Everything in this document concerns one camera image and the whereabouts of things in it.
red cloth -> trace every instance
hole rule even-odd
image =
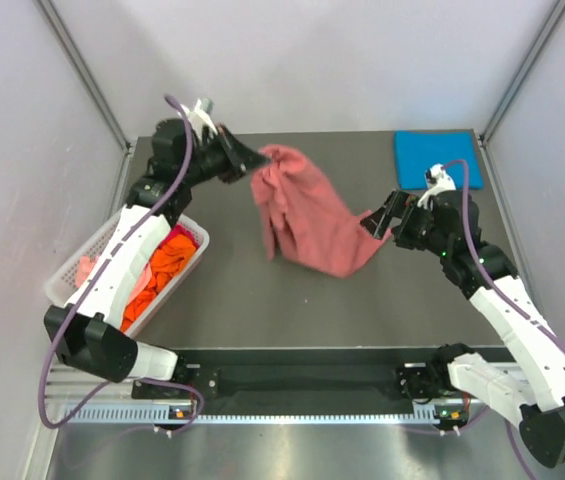
[[[282,145],[261,150],[272,162],[254,172],[251,190],[262,219],[267,257],[275,242],[289,260],[336,277],[361,268],[390,236],[374,239],[328,178],[301,152]]]
[[[162,240],[162,243],[160,245],[158,245],[158,248],[169,243],[169,240],[171,240],[176,235],[184,235],[186,238],[191,240],[191,243],[195,246],[195,248],[199,247],[198,242],[195,241],[195,237],[193,236],[193,234],[191,232],[189,232],[186,228],[184,228],[184,227],[182,227],[181,225],[178,224],[169,232],[169,234],[166,236],[166,238],[164,240]]]

white plastic basket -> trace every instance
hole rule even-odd
[[[94,258],[100,255],[107,243],[113,236],[115,228],[117,227],[118,220],[120,219],[119,210],[107,222],[100,227],[100,229],[89,238],[84,245],[82,245],[71,258],[69,258],[64,265],[62,265],[57,272],[46,282],[44,285],[44,292],[46,296],[53,302],[54,305],[64,306],[66,301],[75,293],[77,287],[75,286],[75,274],[77,273],[78,264],[81,257]],[[133,322],[131,327],[126,331],[126,335],[133,338],[140,330],[146,325],[151,317],[160,308],[160,305],[166,301],[167,298],[175,291],[175,289],[184,281],[189,273],[196,267],[200,261],[200,257],[204,250],[209,246],[208,232],[197,224],[195,220],[191,220],[186,215],[180,215],[178,225],[187,230],[195,238],[195,243],[198,244],[198,249],[189,260],[189,263],[184,267],[179,274],[177,274],[164,287],[160,294],[155,297],[155,300],[142,312],[142,315]]]

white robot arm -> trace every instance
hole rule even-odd
[[[417,391],[426,390],[426,398],[454,390],[467,392],[518,428],[542,464],[553,467],[562,463],[565,352],[552,340],[555,334],[533,305],[515,266],[500,248],[481,239],[478,208],[470,195],[463,198],[462,192],[456,191],[441,165],[431,168],[426,179],[428,190],[420,198],[394,191],[361,224],[382,238],[391,220],[400,219],[392,230],[396,245],[428,250],[439,257],[447,279],[493,326],[528,383],[490,365],[466,345],[456,344],[441,347],[427,363],[424,382],[428,385],[422,388],[419,377]],[[475,247],[475,258],[467,234]],[[407,384],[404,391],[413,390]]]
[[[95,267],[65,305],[47,310],[44,324],[54,340],[71,308],[78,305],[57,349],[64,364],[112,382],[129,377],[172,379],[178,361],[175,352],[136,342],[119,331],[131,291],[191,202],[192,187],[215,177],[233,183],[269,161],[225,126],[215,125],[209,116],[211,108],[206,99],[198,100],[193,109],[183,107],[193,131],[193,153],[182,183],[166,201],[163,196],[182,168],[185,120],[167,119],[157,125],[147,172],[132,186],[117,228]],[[159,201],[163,207],[149,215]]]

blue towel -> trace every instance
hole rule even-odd
[[[473,148],[471,132],[420,133],[395,132],[395,168],[398,183],[404,190],[426,189],[425,172],[436,163],[445,164],[463,158],[469,164],[469,187],[484,187],[478,160]],[[462,188],[464,171],[462,165],[448,169],[455,186]]]

purple cable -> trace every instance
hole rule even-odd
[[[515,437],[513,436],[513,428],[511,427],[511,424],[507,420],[504,420],[504,424],[506,426],[506,434],[509,437],[509,442],[511,442],[513,453],[518,459],[518,462],[520,462],[520,465],[522,465],[522,468],[524,469],[527,477],[529,477],[529,480],[538,480],[538,478],[531,471],[531,467],[529,467],[529,465],[524,461],[520,447],[518,447],[518,444],[515,441]]]
[[[475,244],[473,243],[473,239],[470,235],[470,227],[469,227],[469,165],[466,163],[466,160],[460,158],[457,160],[453,160],[452,162],[447,163],[442,168],[445,170],[452,165],[457,163],[461,163],[464,167],[464,184],[462,185],[462,226],[464,229],[464,238],[466,240],[466,244],[469,248],[469,252],[471,253],[471,258],[475,263],[476,268],[480,272],[480,275],[484,279],[484,281],[493,289],[493,291],[513,310],[519,313],[522,318],[525,320],[531,320],[531,315],[526,313],[523,309],[521,309],[513,300],[506,296],[506,294],[498,288],[495,284],[493,279],[489,276],[489,272],[486,271],[486,268],[480,263],[480,256],[475,248]],[[558,337],[556,337],[550,330],[548,330],[545,326],[539,325],[538,330],[540,330],[544,335],[546,335],[549,340],[551,340],[562,353],[565,354],[565,343],[562,342]]]
[[[202,394],[198,390],[196,390],[193,387],[190,387],[188,385],[182,385],[180,383],[171,383],[171,382],[163,382],[161,380],[153,380],[153,379],[150,379],[150,378],[141,378],[140,380],[144,383],[150,383],[152,385],[157,385],[159,387],[169,387],[169,388],[178,388],[180,390],[186,390],[187,392],[191,392],[192,394],[194,394],[197,397],[198,405],[197,405],[197,408],[195,409],[195,412],[193,412],[193,415],[191,415],[189,420],[184,425],[182,425],[177,430],[172,430],[172,432],[175,435],[179,435],[180,433],[191,428],[191,426],[193,425],[193,422],[195,422],[195,420],[202,413],[202,410],[204,410],[204,397],[202,396]],[[87,458],[81,460],[78,463],[69,462],[68,442],[65,439],[63,444],[62,444],[62,460],[64,461],[64,465],[68,469],[78,470],[79,468],[82,468],[84,465],[86,465],[91,460],[93,460],[94,457],[96,457],[97,455],[102,453],[104,450],[109,448],[111,445],[113,445],[115,442],[117,442],[120,438],[125,437],[129,433],[139,432],[141,430],[147,430],[147,431],[153,430],[153,428],[154,428],[153,425],[139,425],[139,426],[127,428],[126,430],[123,430],[122,432],[118,433],[117,435],[114,435],[113,437],[109,438],[105,442],[102,442],[99,446],[97,446],[95,448],[95,450],[93,451],[93,453],[91,455],[89,455]]]
[[[124,236],[122,241],[128,240],[128,238],[138,228],[140,228],[140,226],[142,226],[142,224],[148,218],[150,218],[151,215],[153,215],[157,210],[162,208],[162,206],[169,200],[171,195],[173,195],[173,193],[175,193],[177,188],[180,186],[180,183],[182,183],[182,179],[184,178],[184,175],[186,175],[186,171],[189,168],[189,164],[191,162],[191,155],[193,153],[193,132],[191,130],[191,125],[187,120],[186,113],[184,112],[182,105],[180,105],[180,103],[172,95],[165,95],[164,99],[169,105],[171,105],[173,108],[175,108],[178,111],[180,117],[182,117],[182,120],[184,121],[186,149],[184,152],[184,160],[182,161],[182,167],[180,168],[180,171],[178,172],[177,176],[175,177],[175,180],[173,181],[169,189],[164,193],[164,195],[160,198],[160,200],[158,200],[156,204],[153,205],[153,207],[151,207],[151,209],[129,230],[129,233],[127,233]],[[97,281],[100,279],[100,277],[108,267],[109,263],[110,260],[105,260],[104,263],[102,264],[102,267],[93,275],[93,278],[87,285],[86,289],[84,290],[80,298],[78,298],[78,300],[75,302],[75,305],[73,305],[73,307],[71,307],[71,309],[69,310],[69,313],[64,319],[64,322],[62,322],[62,325],[60,326],[58,333],[55,335],[53,341],[51,342],[51,346],[49,347],[49,350],[46,353],[46,357],[44,357],[44,362],[42,365],[42,374],[40,375],[40,382],[38,383],[38,413],[40,415],[40,420],[42,421],[42,424],[47,428],[60,428],[62,425],[65,425],[69,420],[71,420],[75,416],[76,413],[78,413],[78,411],[89,400],[91,400],[91,398],[93,398],[93,396],[96,393],[98,393],[100,390],[102,390],[104,387],[106,387],[109,384],[109,382],[102,382],[100,385],[98,385],[93,390],[91,390],[80,401],[80,403],[78,403],[78,405],[71,411],[71,413],[69,413],[59,422],[53,423],[49,419],[46,413],[46,405],[44,400],[46,398],[46,381],[49,375],[49,370],[51,368],[51,362],[53,361],[53,356],[55,355],[58,345],[60,344],[60,341],[62,340],[62,338],[64,338],[64,334],[69,328],[71,321],[73,320],[75,314],[80,308],[80,305],[82,305],[86,297],[89,295],[89,293],[91,293],[91,290],[96,285]]]

